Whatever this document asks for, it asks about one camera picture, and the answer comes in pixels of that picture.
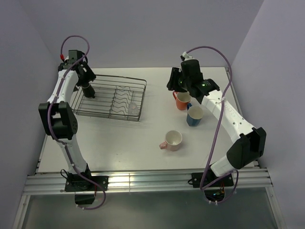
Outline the orange mug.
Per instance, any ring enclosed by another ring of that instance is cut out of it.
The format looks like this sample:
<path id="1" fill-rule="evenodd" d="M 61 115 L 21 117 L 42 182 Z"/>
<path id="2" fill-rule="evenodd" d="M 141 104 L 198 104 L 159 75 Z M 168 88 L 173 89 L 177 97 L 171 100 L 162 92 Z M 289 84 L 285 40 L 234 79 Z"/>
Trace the orange mug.
<path id="1" fill-rule="evenodd" d="M 185 92 L 185 93 L 173 92 L 173 97 L 174 97 L 175 102 L 176 102 L 176 107 L 179 110 L 187 109 L 187 105 L 191 101 L 191 96 L 188 92 Z"/>

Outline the dark grey mug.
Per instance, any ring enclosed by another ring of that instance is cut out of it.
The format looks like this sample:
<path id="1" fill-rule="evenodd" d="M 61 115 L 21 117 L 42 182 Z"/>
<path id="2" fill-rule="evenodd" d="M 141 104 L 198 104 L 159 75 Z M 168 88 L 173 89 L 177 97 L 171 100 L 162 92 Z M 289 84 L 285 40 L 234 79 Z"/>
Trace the dark grey mug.
<path id="1" fill-rule="evenodd" d="M 82 87 L 83 95 L 86 98 L 95 98 L 95 90 L 93 89 L 90 83 L 86 83 L 81 87 Z"/>

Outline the dark wire dish rack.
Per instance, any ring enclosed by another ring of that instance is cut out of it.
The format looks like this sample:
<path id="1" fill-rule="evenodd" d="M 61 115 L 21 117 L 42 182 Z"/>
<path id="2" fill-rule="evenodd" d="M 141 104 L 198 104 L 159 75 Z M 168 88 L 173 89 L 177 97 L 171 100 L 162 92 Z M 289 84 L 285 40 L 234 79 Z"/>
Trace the dark wire dish rack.
<path id="1" fill-rule="evenodd" d="M 82 88 L 73 93 L 70 106 L 76 115 L 140 120 L 147 86 L 145 79 L 98 74 L 91 86 L 95 90 L 95 98 L 86 98 Z M 138 115 L 128 115 L 130 103 L 138 105 Z"/>

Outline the clear glass cup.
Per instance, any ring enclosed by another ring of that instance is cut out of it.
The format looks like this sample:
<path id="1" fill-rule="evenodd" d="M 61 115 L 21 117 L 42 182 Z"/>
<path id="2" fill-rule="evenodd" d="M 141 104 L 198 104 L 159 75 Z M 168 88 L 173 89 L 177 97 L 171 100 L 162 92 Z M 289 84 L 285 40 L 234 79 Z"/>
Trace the clear glass cup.
<path id="1" fill-rule="evenodd" d="M 136 103 L 130 103 L 128 106 L 128 115 L 138 115 L 139 114 L 139 108 Z"/>

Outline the pink mug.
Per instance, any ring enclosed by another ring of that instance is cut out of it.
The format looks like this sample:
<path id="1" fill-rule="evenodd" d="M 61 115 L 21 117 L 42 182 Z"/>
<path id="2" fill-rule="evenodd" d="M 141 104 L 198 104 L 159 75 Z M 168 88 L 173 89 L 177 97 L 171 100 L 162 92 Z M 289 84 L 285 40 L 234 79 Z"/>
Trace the pink mug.
<path id="1" fill-rule="evenodd" d="M 182 144 L 182 134 L 178 131 L 171 130 L 166 133 L 165 141 L 159 145 L 160 149 L 167 149 L 169 151 L 177 151 Z"/>

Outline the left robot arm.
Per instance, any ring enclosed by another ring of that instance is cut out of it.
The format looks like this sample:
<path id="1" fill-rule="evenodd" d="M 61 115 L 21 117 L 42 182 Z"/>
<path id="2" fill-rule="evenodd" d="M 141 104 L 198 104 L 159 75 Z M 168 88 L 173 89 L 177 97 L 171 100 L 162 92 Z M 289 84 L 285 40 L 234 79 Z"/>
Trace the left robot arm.
<path id="1" fill-rule="evenodd" d="M 94 98 L 95 90 L 90 82 L 96 79 L 96 75 L 82 51 L 70 50 L 68 57 L 62 56 L 61 60 L 54 91 L 47 102 L 39 105 L 39 114 L 46 134 L 57 142 L 68 163 L 69 169 L 64 175 L 67 184 L 88 190 L 93 179 L 78 146 L 78 123 L 69 102 L 78 89 L 83 90 L 85 97 Z"/>

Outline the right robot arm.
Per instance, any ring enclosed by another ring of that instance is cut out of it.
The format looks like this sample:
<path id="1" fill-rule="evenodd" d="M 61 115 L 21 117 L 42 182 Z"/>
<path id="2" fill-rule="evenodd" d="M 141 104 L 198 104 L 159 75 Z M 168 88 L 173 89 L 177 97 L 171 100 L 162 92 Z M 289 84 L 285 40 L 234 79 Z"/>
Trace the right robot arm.
<path id="1" fill-rule="evenodd" d="M 179 68 L 173 67 L 167 88 L 174 92 L 189 93 L 217 118 L 217 126 L 226 130 L 233 143 L 224 157 L 209 165 L 210 172 L 206 174 L 208 184 L 217 186 L 223 176 L 263 155 L 266 131 L 246 121 L 225 99 L 214 80 L 204 79 L 198 60 L 185 60 Z"/>

